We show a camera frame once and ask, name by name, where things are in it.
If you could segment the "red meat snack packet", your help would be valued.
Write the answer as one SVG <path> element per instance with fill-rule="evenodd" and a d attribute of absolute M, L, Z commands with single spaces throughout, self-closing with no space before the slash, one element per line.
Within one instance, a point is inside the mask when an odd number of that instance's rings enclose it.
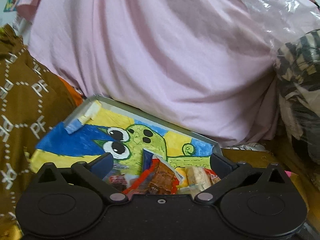
<path fill-rule="evenodd" d="M 154 158 L 148 169 L 144 170 L 132 185 L 122 191 L 128 197 L 133 194 L 176 194 L 179 180 L 175 173 L 160 159 Z"/>

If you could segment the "dark dried meat packet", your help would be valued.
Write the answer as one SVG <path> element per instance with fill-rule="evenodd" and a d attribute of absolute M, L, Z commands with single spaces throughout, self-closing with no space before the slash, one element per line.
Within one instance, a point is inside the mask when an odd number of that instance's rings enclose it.
<path fill-rule="evenodd" d="M 103 181 L 119 191 L 124 191 L 132 186 L 139 175 L 140 173 L 132 165 L 114 163 L 111 171 L 104 176 Z"/>

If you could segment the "blue snack packet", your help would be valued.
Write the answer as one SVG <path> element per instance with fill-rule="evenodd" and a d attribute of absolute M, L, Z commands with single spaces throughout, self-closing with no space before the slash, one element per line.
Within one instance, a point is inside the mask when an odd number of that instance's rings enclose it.
<path fill-rule="evenodd" d="M 144 175 L 148 176 L 150 173 L 152 173 L 159 163 L 160 159 L 154 153 L 146 149 L 143 150 L 142 171 Z"/>

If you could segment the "wafer biscuit packet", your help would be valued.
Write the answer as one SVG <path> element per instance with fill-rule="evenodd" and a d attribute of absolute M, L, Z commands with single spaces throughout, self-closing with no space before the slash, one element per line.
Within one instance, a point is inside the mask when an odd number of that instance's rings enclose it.
<path fill-rule="evenodd" d="M 205 169 L 200 166 L 188 166 L 185 168 L 185 172 L 189 185 L 198 185 L 203 190 L 212 186 L 210 178 L 205 172 Z"/>

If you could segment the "yellow green candy bar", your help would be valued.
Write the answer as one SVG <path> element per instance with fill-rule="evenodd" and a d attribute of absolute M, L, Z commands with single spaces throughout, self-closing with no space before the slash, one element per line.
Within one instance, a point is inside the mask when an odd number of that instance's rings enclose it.
<path fill-rule="evenodd" d="M 183 187 L 188 187 L 189 183 L 188 183 L 188 178 L 187 178 L 187 174 L 185 171 L 185 168 L 182 167 L 176 167 L 175 171 L 178 175 L 178 181 L 179 181 L 179 185 L 177 186 L 177 188 L 183 188 Z"/>

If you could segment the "grey tray with cartoon drawing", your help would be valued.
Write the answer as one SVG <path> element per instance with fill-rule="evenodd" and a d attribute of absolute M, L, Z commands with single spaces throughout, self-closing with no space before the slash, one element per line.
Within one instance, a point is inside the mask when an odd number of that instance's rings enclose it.
<path fill-rule="evenodd" d="M 110 153 L 114 163 L 132 165 L 141 174 L 144 149 L 171 166 L 177 178 L 176 167 L 200 166 L 212 185 L 220 181 L 210 167 L 210 156 L 220 152 L 217 143 L 104 100 L 86 101 L 67 120 L 56 125 L 36 145 L 30 167 L 37 172 L 43 164 L 52 162 L 58 168 L 65 168 Z M 201 191 L 198 185 L 177 188 L 177 193 Z"/>

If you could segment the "brown patterned PF blanket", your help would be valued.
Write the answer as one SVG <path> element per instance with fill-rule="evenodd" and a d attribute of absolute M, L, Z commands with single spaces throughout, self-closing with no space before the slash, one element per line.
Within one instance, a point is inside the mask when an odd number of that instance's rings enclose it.
<path fill-rule="evenodd" d="M 36 144 L 82 103 L 64 79 L 34 59 L 22 37 L 1 27 L 1 239 L 19 239 L 15 207 L 33 178 Z"/>

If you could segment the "pink bed sheet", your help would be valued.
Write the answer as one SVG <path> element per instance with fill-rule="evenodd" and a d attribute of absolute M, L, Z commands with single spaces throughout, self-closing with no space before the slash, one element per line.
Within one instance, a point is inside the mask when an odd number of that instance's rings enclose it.
<path fill-rule="evenodd" d="M 276 132 L 271 50 L 242 0 L 20 0 L 17 11 L 31 55 L 87 97 L 222 146 Z"/>

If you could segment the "plastic bag of clothes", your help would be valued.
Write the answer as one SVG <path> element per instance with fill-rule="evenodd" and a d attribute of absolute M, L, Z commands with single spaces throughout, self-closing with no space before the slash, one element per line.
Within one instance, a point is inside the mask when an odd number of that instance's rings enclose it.
<path fill-rule="evenodd" d="M 281 118 L 302 159 L 319 164 L 319 29 L 277 51 Z"/>

